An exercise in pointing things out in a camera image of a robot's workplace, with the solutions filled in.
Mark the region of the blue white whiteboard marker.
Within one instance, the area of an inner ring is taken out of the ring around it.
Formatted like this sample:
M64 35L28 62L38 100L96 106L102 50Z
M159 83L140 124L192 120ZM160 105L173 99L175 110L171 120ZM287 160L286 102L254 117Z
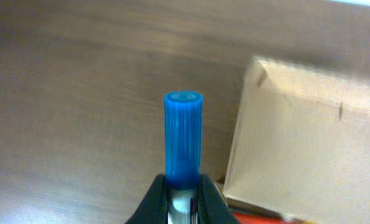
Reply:
M197 223L203 96L190 90L164 97L165 178L168 223Z

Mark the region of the cardboard box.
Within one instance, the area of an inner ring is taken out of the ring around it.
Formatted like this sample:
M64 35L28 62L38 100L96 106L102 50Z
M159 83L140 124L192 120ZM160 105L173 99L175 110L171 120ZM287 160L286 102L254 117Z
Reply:
M223 194L316 223L370 223L370 79L254 57Z

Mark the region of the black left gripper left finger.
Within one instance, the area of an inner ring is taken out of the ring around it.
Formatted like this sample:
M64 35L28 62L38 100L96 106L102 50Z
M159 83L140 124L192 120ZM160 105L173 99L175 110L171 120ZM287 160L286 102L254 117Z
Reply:
M158 174L126 224L166 224L168 188L164 174Z

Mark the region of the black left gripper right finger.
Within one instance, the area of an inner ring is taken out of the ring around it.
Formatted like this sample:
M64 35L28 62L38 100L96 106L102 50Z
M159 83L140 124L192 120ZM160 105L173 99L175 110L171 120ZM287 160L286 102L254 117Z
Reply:
M198 185L198 215L201 224L239 224L231 214L213 181L202 174Z

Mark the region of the orange black stapler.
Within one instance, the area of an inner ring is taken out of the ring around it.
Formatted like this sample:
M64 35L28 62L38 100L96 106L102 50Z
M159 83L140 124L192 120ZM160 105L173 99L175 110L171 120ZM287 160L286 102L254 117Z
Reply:
M269 218L258 215L248 215L238 212L232 212L233 216L240 224L294 224L294 222L287 222L277 218Z

